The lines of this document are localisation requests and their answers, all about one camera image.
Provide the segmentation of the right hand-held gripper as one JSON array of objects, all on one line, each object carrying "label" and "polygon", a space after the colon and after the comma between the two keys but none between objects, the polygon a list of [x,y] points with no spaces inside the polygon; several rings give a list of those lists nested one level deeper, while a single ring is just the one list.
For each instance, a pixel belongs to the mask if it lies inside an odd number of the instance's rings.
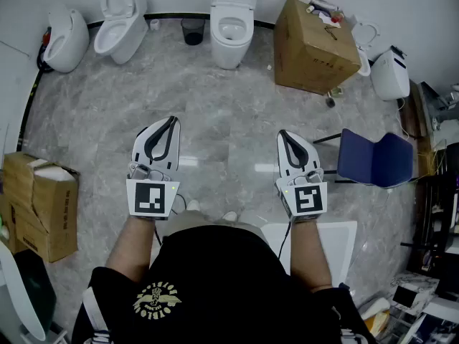
[{"label": "right hand-held gripper", "polygon": [[327,183],[318,153],[306,139],[288,130],[277,136],[280,176],[275,186],[292,224],[317,219],[327,212]]}]

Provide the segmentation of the black mesh waste bin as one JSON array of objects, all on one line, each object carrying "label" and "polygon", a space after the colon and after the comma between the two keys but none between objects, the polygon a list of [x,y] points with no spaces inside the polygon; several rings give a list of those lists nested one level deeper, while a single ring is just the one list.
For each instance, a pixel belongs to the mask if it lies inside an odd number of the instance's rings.
[{"label": "black mesh waste bin", "polygon": [[181,28],[184,41],[189,46],[201,44],[204,37],[205,19],[183,18]]}]

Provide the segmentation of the person's right forearm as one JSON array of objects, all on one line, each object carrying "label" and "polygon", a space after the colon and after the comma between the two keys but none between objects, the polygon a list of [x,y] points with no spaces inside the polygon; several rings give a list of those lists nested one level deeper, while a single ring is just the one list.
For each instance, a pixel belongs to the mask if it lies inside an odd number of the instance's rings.
[{"label": "person's right forearm", "polygon": [[331,271],[315,219],[295,223],[291,229],[290,273],[311,292],[332,288]]}]

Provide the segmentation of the brown wooden cabinet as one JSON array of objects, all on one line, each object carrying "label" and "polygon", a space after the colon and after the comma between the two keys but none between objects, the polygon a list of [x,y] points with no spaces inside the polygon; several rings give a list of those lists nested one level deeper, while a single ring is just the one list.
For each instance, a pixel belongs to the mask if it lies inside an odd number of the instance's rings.
[{"label": "brown wooden cabinet", "polygon": [[422,106],[420,90],[415,82],[410,80],[410,95],[399,100],[399,104],[404,105],[399,111],[401,123],[409,137],[418,139],[428,135],[427,122]]}]

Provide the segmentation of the white toilet with tank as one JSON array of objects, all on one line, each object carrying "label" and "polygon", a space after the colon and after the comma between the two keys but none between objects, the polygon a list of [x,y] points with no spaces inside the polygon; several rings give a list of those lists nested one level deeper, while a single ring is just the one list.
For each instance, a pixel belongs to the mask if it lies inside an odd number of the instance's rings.
[{"label": "white toilet with tank", "polygon": [[144,18],[147,0],[100,0],[104,22],[95,41],[95,52],[122,65],[139,48],[148,31]]}]

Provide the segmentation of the white rounded toilet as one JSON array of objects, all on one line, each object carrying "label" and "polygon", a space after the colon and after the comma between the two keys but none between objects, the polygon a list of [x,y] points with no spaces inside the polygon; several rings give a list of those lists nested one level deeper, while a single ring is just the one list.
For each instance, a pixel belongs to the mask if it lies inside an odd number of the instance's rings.
[{"label": "white rounded toilet", "polygon": [[244,46],[230,47],[219,43],[211,33],[212,57],[217,66],[226,70],[235,69],[245,56],[252,39]]}]

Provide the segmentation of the white toilet with black panel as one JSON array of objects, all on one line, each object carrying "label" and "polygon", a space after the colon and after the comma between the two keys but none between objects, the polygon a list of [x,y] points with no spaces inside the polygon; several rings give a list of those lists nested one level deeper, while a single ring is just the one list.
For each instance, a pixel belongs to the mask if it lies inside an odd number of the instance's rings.
[{"label": "white toilet with black panel", "polygon": [[374,62],[370,74],[374,91],[383,101],[398,100],[410,95],[410,79],[404,53],[391,46]]}]

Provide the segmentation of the white flat panel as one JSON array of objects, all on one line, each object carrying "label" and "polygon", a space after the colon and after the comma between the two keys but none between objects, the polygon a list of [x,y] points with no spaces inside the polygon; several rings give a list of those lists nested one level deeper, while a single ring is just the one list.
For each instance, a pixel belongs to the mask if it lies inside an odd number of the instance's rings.
[{"label": "white flat panel", "polygon": [[[318,233],[331,271],[332,285],[345,283],[356,237],[356,221],[318,222]],[[290,236],[285,237],[287,224],[266,224],[261,228],[280,263],[290,274]]]}]

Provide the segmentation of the person's black printed shirt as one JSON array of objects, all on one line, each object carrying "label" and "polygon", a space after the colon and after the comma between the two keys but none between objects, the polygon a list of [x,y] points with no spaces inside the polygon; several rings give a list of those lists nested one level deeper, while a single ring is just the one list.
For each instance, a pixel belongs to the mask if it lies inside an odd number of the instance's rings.
[{"label": "person's black printed shirt", "polygon": [[230,226],[166,237],[139,282],[98,267],[90,286],[114,344],[376,344],[348,290],[309,292],[260,237]]}]

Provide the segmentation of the white egg-shaped toilet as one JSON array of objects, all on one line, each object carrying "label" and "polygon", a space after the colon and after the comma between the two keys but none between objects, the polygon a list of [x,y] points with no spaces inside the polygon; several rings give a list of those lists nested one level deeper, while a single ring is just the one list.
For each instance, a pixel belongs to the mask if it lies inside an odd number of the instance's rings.
[{"label": "white egg-shaped toilet", "polygon": [[50,41],[43,60],[61,73],[73,71],[79,65],[89,46],[89,31],[82,14],[64,4],[53,5],[49,12]]}]

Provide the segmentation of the white curved ceramic fixture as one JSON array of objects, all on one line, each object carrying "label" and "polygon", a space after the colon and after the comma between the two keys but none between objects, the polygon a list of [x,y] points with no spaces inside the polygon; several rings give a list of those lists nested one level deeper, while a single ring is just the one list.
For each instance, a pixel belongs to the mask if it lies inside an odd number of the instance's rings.
[{"label": "white curved ceramic fixture", "polygon": [[0,240],[0,280],[6,285],[12,305],[21,323],[37,340],[44,341],[46,334],[33,308],[16,261],[8,247]]}]

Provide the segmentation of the blue folding chair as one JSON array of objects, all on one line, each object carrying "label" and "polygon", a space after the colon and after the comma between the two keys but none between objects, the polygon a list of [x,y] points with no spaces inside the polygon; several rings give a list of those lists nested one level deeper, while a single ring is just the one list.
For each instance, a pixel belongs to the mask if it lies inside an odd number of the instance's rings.
[{"label": "blue folding chair", "polygon": [[414,151],[412,144],[394,133],[386,133],[379,141],[344,128],[340,133],[315,140],[315,144],[340,140],[336,174],[348,183],[361,183],[380,188],[394,188],[412,180]]}]

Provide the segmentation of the dark green bin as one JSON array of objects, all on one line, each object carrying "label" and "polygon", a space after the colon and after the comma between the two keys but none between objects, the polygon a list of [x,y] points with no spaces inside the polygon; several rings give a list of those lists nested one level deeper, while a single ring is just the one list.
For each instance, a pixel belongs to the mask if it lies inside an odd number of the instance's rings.
[{"label": "dark green bin", "polygon": [[44,262],[31,249],[15,254],[14,259],[19,268],[27,296],[44,333],[47,334],[52,325],[57,298]]}]

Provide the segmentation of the black metal rack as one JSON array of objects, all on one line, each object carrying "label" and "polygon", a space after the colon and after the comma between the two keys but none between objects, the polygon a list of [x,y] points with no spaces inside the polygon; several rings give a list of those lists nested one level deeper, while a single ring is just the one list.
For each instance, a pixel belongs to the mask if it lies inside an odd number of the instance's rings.
[{"label": "black metal rack", "polygon": [[459,301],[459,142],[435,156],[438,169],[416,182],[415,232],[407,269],[439,280],[436,294]]}]

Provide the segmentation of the marble-topped box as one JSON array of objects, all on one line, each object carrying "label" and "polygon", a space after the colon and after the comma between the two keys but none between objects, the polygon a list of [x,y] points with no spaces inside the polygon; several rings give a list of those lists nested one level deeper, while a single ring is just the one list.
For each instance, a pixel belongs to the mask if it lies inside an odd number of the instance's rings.
[{"label": "marble-topped box", "polygon": [[391,306],[417,317],[435,296],[439,279],[413,272],[396,275],[390,283]]}]

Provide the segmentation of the open torn cardboard box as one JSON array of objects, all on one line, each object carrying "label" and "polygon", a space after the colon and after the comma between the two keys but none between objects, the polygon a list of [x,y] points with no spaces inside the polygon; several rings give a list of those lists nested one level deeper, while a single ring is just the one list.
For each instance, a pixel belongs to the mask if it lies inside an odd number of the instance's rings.
[{"label": "open torn cardboard box", "polygon": [[56,182],[35,176],[28,163],[37,159],[16,152],[4,156],[3,191],[13,209],[16,238],[44,261],[53,263],[77,251],[79,173],[73,181]]}]

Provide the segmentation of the large closed cardboard box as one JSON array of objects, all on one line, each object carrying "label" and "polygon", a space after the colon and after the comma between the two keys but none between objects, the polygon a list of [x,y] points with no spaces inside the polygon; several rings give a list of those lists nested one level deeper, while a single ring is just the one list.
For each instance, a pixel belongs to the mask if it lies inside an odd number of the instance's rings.
[{"label": "large closed cardboard box", "polygon": [[356,74],[361,66],[351,26],[342,19],[334,41],[311,4],[286,0],[273,31],[275,83],[325,95]]}]

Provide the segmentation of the person's left forearm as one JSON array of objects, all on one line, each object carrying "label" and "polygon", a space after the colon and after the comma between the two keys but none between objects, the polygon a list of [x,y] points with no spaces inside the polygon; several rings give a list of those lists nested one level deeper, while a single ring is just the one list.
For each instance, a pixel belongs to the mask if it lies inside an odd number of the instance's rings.
[{"label": "person's left forearm", "polygon": [[155,219],[129,216],[105,266],[133,282],[140,282],[150,267],[155,235]]}]

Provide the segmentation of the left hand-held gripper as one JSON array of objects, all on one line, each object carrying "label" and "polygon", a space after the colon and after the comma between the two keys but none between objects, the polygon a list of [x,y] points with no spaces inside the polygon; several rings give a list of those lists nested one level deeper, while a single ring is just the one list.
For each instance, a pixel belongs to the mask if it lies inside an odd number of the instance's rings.
[{"label": "left hand-held gripper", "polygon": [[137,135],[126,178],[131,216],[158,220],[169,218],[179,190],[176,170],[180,133],[179,119],[168,116]]}]

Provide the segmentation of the white foam insert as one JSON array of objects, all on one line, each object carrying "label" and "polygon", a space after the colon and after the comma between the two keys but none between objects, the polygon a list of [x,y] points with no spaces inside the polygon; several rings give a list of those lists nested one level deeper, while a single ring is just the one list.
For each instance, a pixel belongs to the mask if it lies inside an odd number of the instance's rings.
[{"label": "white foam insert", "polygon": [[27,164],[35,176],[56,182],[73,181],[75,178],[64,168],[50,163],[45,159],[37,159]]}]

